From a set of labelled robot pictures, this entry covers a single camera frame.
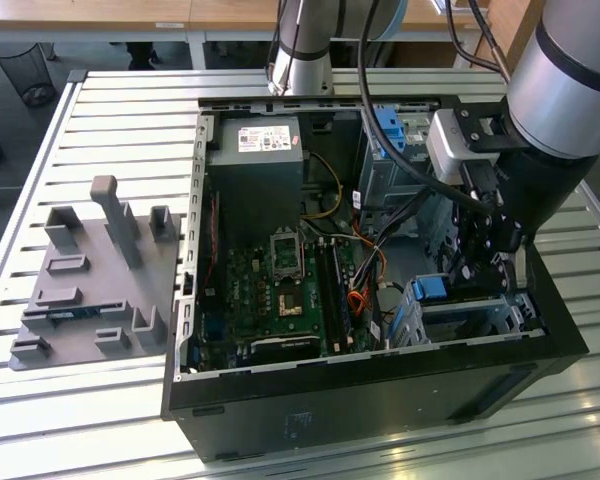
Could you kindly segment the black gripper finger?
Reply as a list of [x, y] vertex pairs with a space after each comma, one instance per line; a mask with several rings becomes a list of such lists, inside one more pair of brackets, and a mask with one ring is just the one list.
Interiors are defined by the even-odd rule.
[[501, 277], [503, 291], [512, 295], [518, 290], [516, 255], [523, 240], [522, 226], [512, 219], [491, 219], [485, 248], [490, 264]]
[[495, 291], [496, 275], [489, 254], [492, 218], [468, 209], [454, 209], [457, 228], [452, 262], [452, 286], [470, 291]]

